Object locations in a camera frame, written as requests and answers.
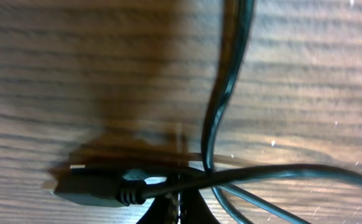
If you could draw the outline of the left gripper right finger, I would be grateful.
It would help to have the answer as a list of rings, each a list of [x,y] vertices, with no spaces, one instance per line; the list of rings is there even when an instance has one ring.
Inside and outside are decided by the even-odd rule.
[[[198,189],[180,190],[181,224],[220,224]]]

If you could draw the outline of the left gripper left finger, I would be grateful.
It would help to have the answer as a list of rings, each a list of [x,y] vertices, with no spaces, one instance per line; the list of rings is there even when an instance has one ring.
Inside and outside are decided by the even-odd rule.
[[[179,192],[171,192],[154,199],[137,224],[178,224]]]

